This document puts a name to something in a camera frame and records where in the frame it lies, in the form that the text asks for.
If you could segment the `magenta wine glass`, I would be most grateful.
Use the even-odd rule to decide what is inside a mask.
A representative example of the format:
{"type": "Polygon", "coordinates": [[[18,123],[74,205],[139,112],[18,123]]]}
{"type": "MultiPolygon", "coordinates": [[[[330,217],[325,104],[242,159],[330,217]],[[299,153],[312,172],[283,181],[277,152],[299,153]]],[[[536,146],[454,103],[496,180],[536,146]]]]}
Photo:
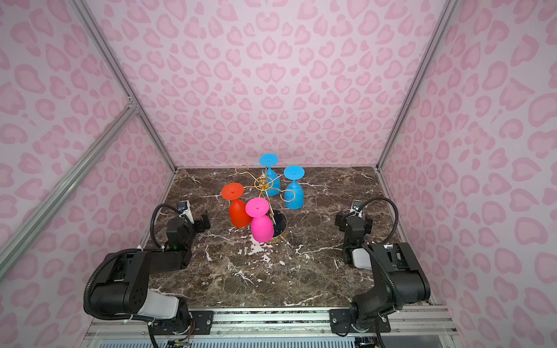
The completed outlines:
{"type": "Polygon", "coordinates": [[[252,218],[251,231],[255,241],[269,242],[274,237],[274,224],[268,216],[270,204],[264,198],[253,198],[245,207],[246,213],[252,218]]]}

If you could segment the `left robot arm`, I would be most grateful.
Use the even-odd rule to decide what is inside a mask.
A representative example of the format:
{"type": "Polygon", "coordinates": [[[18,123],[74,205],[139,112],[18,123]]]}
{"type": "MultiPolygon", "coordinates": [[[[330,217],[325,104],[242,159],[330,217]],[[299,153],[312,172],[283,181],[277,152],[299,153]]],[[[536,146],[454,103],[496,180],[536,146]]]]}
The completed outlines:
{"type": "Polygon", "coordinates": [[[153,335],[182,334],[193,319],[187,302],[149,288],[152,274],[181,271],[192,258],[195,237],[211,227],[208,214],[190,222],[175,217],[167,224],[167,243],[158,249],[124,249],[108,254],[84,289],[84,310],[100,320],[138,320],[153,335]]]}

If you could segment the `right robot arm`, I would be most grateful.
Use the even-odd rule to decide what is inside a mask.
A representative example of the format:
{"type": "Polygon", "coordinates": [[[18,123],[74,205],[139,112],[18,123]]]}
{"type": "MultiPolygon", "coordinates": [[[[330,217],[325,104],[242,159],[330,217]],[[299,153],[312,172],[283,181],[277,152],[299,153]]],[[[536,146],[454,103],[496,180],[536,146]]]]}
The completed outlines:
{"type": "Polygon", "coordinates": [[[342,255],[351,268],[372,272],[370,290],[353,297],[347,310],[330,310],[332,332],[387,333],[388,316],[405,305],[427,301],[431,288],[416,255],[408,243],[369,244],[371,221],[352,212],[337,213],[335,226],[344,233],[342,255]]]}

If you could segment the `red wine glass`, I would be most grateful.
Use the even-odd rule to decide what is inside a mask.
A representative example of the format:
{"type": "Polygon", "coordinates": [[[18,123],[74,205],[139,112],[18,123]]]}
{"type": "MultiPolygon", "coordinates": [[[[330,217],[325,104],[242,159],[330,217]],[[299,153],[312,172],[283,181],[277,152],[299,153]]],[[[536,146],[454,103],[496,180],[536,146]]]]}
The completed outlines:
{"type": "Polygon", "coordinates": [[[237,228],[247,227],[252,221],[252,217],[245,210],[247,203],[241,200],[244,191],[243,185],[238,183],[228,184],[221,191],[221,196],[231,203],[229,217],[232,225],[237,228]]]}

